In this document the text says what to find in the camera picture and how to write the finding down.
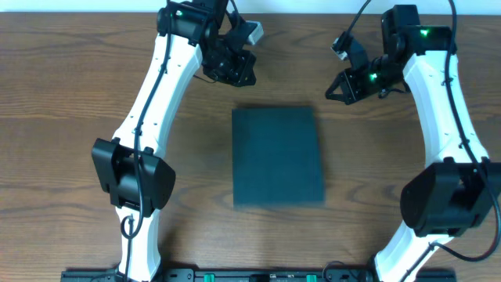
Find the dark green box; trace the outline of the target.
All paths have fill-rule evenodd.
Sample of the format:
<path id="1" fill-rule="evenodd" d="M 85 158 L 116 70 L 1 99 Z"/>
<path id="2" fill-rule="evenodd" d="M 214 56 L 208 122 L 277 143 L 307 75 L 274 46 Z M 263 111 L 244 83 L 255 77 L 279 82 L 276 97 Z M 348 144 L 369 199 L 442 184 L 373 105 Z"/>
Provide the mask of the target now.
<path id="1" fill-rule="evenodd" d="M 233 110 L 232 183 L 238 207 L 323 204 L 325 180 L 313 109 Z"/>

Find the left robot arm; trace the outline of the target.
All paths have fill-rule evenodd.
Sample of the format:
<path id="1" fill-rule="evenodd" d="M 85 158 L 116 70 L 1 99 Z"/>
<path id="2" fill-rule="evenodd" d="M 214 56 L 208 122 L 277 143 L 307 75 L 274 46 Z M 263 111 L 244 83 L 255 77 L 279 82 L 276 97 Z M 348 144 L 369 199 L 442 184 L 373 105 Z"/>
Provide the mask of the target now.
<path id="1" fill-rule="evenodd" d="M 169 1 L 157 14 L 157 36 L 146 77 L 127 117 L 109 140 L 97 139 L 92 160 L 99 184 L 120 220 L 122 257 L 116 281 L 152 281 L 161 258 L 160 210 L 176 180 L 165 161 L 168 136 L 197 71 L 215 82 L 254 85 L 260 22 L 245 20 L 229 2 Z"/>

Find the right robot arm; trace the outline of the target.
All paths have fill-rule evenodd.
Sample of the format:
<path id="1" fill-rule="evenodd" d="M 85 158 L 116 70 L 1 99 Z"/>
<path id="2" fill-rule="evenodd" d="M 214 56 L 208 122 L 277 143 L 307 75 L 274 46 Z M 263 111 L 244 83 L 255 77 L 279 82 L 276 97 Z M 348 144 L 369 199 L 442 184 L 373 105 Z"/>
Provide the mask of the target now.
<path id="1" fill-rule="evenodd" d="M 349 68 L 326 98 L 351 105 L 386 97 L 402 84 L 416 105 L 425 165 L 400 196 L 402 223 L 360 273 L 361 281 L 415 281 L 426 261 L 450 242 L 500 213 L 500 165 L 482 146 L 458 75 L 457 26 L 423 25 L 415 5 L 396 5 L 381 17 L 384 53 L 370 59 L 350 31 L 332 50 Z"/>

